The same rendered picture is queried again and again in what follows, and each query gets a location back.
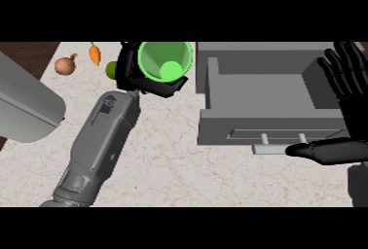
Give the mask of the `grey drawer front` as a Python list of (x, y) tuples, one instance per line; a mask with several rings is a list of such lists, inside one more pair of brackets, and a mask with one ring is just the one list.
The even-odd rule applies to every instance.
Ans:
[(199, 111), (198, 145), (253, 145), (261, 143), (261, 134), (270, 144), (298, 142), (298, 134), (307, 141), (332, 137), (344, 131), (340, 110), (300, 112)]

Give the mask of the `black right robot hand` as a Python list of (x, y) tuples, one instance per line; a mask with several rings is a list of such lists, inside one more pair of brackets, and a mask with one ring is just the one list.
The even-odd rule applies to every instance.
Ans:
[(349, 136), (289, 145), (285, 153), (322, 165), (368, 161), (368, 59), (353, 42), (335, 42), (318, 64), (338, 100)]

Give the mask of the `orange carrot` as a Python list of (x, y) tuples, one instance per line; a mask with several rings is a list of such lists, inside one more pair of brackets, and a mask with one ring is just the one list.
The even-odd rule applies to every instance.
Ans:
[(96, 47), (94, 43), (90, 42), (90, 47), (88, 47), (88, 57), (96, 66), (99, 66), (100, 63), (100, 51), (99, 48)]

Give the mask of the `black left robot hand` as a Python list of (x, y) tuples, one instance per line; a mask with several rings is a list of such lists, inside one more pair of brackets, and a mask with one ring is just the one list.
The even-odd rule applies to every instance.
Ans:
[(122, 42), (117, 67), (115, 81), (117, 87), (122, 90), (140, 90), (142, 93), (152, 93), (168, 98), (182, 89), (188, 77), (180, 76), (171, 83), (154, 82), (142, 73), (137, 66), (137, 49), (140, 42)]

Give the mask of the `grey rounded appliance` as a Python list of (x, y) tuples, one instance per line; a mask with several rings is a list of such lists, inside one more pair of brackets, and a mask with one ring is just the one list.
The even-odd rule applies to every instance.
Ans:
[(0, 52), (0, 136), (22, 143), (40, 140), (65, 112), (63, 98)]

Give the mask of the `grey open drawer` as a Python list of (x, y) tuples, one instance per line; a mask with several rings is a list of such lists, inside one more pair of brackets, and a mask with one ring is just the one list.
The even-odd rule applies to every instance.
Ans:
[(195, 90), (202, 110), (340, 110), (316, 59), (329, 42), (198, 42)]

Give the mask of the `brown onion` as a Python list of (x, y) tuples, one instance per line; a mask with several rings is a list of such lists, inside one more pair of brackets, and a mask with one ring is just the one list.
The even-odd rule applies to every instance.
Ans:
[(57, 74), (66, 76), (71, 75), (77, 69), (77, 65), (75, 65), (75, 58), (77, 58), (77, 54), (72, 53), (69, 57), (60, 57), (56, 61), (54, 61), (54, 71)]

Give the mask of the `green round vegetable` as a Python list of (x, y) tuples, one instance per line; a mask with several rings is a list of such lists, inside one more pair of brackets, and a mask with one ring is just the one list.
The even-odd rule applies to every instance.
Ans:
[(105, 67), (105, 73), (111, 80), (115, 80), (117, 61), (111, 61)]

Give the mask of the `green cup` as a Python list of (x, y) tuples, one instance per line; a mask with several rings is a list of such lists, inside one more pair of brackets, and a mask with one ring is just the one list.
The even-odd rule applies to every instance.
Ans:
[(143, 42), (137, 49), (137, 66), (145, 77), (158, 83), (171, 83), (192, 64), (189, 42)]

